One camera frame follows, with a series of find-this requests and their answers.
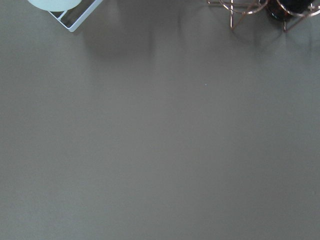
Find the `tea bottle front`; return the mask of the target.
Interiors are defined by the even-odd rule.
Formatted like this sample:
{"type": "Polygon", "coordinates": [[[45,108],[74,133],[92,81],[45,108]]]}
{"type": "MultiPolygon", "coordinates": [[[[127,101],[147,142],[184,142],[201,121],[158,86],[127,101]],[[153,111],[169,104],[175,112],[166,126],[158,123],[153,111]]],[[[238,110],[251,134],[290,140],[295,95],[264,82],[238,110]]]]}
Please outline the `tea bottle front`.
{"type": "Polygon", "coordinates": [[[265,8],[271,17],[279,21],[289,20],[294,15],[303,14],[307,11],[314,0],[260,0],[265,2],[265,8]]]}

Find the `white cup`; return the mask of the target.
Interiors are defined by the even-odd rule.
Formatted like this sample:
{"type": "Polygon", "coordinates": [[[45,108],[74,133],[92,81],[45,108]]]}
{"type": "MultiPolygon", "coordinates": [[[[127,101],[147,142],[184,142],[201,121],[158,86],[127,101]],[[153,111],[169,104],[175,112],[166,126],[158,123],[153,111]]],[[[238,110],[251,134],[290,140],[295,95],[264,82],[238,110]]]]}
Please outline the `white cup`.
{"type": "Polygon", "coordinates": [[[63,12],[70,10],[81,3],[82,0],[28,0],[38,9],[50,12],[63,12]]]}

